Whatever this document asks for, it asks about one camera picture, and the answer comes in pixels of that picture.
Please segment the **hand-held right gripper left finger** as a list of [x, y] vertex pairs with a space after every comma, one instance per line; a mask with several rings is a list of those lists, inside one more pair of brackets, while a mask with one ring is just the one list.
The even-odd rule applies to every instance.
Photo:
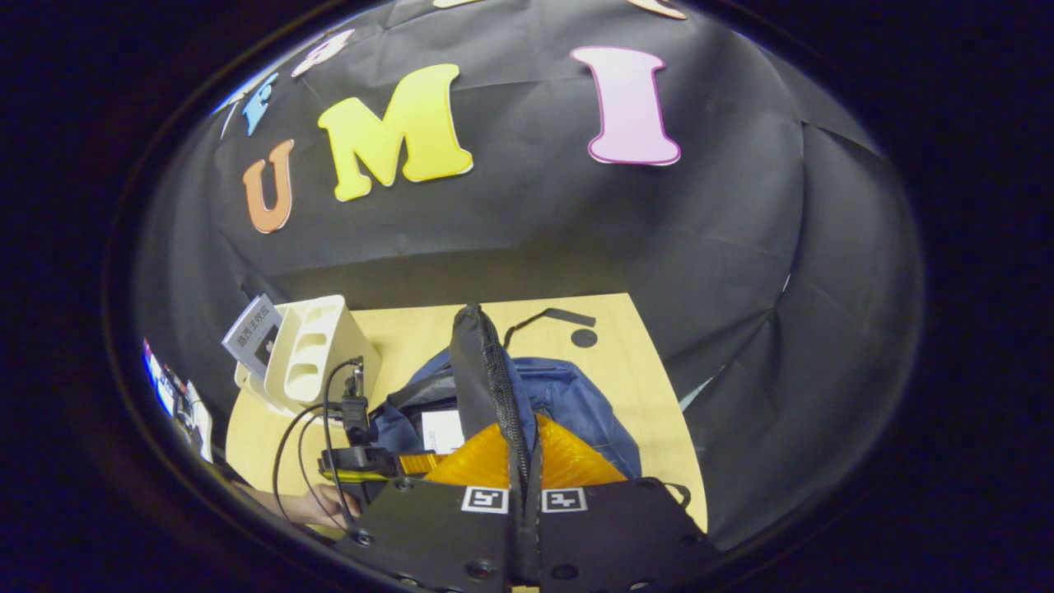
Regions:
[[512, 593], [512, 449], [497, 423], [422, 478], [391, 479], [334, 545], [341, 556], [414, 593]]

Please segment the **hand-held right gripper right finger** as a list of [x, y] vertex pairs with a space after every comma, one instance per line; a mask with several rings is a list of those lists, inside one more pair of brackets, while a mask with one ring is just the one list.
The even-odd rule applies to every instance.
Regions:
[[675, 593], [707, 574], [718, 552], [689, 514], [689, 488], [629, 479], [557, 421], [538, 422], [539, 593]]

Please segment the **white book patterned cover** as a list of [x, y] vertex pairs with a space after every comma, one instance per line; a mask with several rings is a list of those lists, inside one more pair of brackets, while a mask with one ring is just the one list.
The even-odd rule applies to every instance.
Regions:
[[422, 439], [426, 451], [438, 455], [455, 453], [464, 444], [464, 433], [458, 410], [429, 410], [422, 413]]

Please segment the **white bookshelf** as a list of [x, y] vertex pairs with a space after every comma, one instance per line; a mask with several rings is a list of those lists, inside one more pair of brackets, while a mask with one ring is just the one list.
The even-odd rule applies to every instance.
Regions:
[[324, 401], [338, 401], [343, 388], [329, 386], [327, 380], [331, 372], [336, 381], [346, 379], [351, 372], [338, 364], [358, 359], [365, 395], [373, 395], [383, 367], [380, 354], [346, 307], [345, 297], [335, 294], [274, 307], [284, 322], [266, 379], [257, 379], [235, 361], [235, 386], [271, 409], [293, 414]]

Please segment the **blue schoolbag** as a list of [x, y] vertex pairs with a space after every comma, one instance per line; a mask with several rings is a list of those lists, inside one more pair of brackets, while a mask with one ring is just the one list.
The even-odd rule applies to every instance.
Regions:
[[424, 453], [426, 413], [452, 410], [465, 440], [496, 429], [497, 443], [513, 448], [520, 476], [543, 451], [543, 433], [561, 428], [557, 451], [582, 443], [603, 459], [605, 481], [642, 477], [639, 446], [598, 386], [572, 362], [512, 357], [509, 344], [511, 335], [501, 334], [482, 307], [458, 309], [449, 345], [371, 413], [372, 442], [392, 453]]

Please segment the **white book blue cover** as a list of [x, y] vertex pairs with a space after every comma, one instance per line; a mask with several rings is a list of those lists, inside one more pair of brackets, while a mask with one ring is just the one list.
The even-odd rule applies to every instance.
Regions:
[[282, 314], [270, 297], [259, 294], [226, 331], [221, 343], [235, 361], [264, 380], [282, 322]]

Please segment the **computer monitor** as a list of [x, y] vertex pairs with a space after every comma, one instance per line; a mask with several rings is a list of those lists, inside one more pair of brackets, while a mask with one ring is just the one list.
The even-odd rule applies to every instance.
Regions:
[[157, 359], [147, 339], [142, 341], [142, 356], [144, 365], [147, 367], [147, 374], [150, 376], [158, 400], [161, 401], [162, 408], [165, 409], [165, 412], [170, 416], [175, 416], [182, 397], [180, 388], [174, 383], [170, 372], [165, 370], [165, 365]]

